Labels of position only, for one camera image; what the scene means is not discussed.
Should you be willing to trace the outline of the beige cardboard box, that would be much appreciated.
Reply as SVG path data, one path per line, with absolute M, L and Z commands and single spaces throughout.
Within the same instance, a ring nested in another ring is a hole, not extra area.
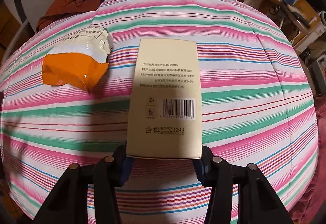
M 194 41 L 141 39 L 126 153 L 147 159 L 201 158 L 202 97 Z

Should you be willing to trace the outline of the orange white snack packet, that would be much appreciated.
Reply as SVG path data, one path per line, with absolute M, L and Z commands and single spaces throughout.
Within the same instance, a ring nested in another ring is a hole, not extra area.
M 108 69 L 112 48 L 113 36 L 104 27 L 90 26 L 69 34 L 44 57 L 43 84 L 70 84 L 91 93 Z

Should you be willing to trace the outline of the striped pink tablecloth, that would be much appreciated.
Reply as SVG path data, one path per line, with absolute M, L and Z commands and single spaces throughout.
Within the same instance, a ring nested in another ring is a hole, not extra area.
M 44 85 L 45 55 L 89 26 L 107 28 L 114 44 L 94 91 Z M 257 164 L 293 208 L 316 170 L 318 126 L 306 75 L 278 26 L 237 0 L 106 0 L 44 28 L 1 68 L 2 162 L 22 211 L 33 218 L 71 163 L 96 163 L 124 144 L 142 38 L 197 43 L 203 144 L 231 164 Z

